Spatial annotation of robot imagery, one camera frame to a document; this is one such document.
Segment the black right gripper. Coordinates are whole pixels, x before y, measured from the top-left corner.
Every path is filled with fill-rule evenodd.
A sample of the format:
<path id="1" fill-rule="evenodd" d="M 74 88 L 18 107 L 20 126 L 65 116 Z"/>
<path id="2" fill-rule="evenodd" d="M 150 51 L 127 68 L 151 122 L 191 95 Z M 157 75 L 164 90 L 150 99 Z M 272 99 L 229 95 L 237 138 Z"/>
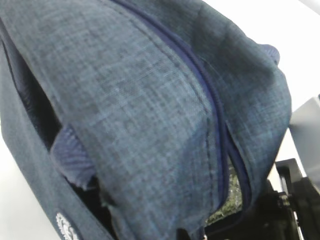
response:
<path id="1" fill-rule="evenodd" d="M 255 205 L 206 227 L 207 240 L 318 240 L 320 194 L 294 158 L 275 164 L 282 191 L 267 182 Z"/>

